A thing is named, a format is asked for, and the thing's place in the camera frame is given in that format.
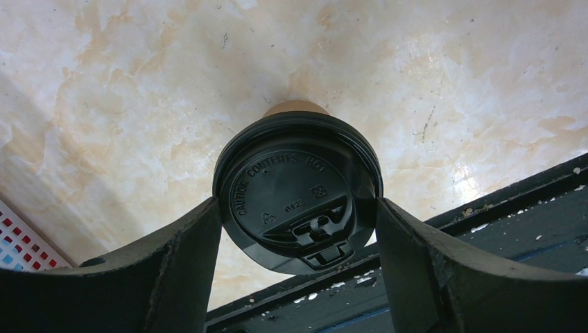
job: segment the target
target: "white paint chips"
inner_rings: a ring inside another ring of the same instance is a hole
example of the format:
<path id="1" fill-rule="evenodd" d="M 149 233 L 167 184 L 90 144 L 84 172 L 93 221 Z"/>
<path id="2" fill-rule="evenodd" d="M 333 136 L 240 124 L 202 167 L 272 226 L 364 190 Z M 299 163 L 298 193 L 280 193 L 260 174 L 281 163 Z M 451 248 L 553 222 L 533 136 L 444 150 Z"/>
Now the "white paint chips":
<path id="1" fill-rule="evenodd" d="M 318 296 L 317 293 L 312 293 L 309 295 L 309 300 L 313 300 L 316 298 L 316 296 Z M 302 296 L 301 298 L 298 298 L 297 300 L 294 300 L 294 304 L 298 304 L 300 302 L 302 302 L 303 300 L 306 300 L 306 296 Z"/>
<path id="2" fill-rule="evenodd" d="M 472 228 L 472 234 L 476 231 L 480 231 L 483 228 L 486 228 L 487 226 L 488 226 L 488 223 L 484 223 L 483 225 L 480 225 L 479 227 Z"/>
<path id="3" fill-rule="evenodd" d="M 372 279 L 373 277 L 362 277 L 361 279 L 357 280 L 357 284 L 363 283 L 365 281 L 370 281 Z"/>

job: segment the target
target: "beige marble surface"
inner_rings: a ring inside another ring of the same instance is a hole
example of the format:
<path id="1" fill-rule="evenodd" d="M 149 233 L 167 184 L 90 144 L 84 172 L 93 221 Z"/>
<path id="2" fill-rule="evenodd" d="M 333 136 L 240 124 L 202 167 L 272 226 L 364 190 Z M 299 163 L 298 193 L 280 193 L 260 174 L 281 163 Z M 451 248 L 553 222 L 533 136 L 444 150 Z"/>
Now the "beige marble surface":
<path id="1" fill-rule="evenodd" d="M 588 3 L 0 0 L 0 194 L 73 263 L 208 197 L 223 145 L 308 99 L 426 219 L 588 150 Z M 210 307 L 286 278 L 223 234 Z"/>

